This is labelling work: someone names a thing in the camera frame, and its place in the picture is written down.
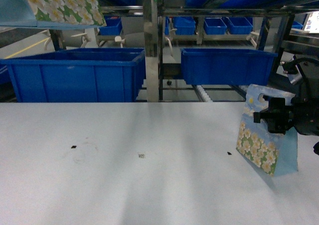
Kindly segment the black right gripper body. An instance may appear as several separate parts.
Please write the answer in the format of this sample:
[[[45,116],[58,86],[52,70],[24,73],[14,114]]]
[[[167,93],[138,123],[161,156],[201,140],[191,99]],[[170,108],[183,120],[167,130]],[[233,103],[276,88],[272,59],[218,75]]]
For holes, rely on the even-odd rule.
[[[294,125],[294,98],[289,99],[290,105],[286,105],[285,98],[263,97],[268,102],[268,107],[260,112],[253,113],[254,123],[264,121],[269,133],[285,134]]]

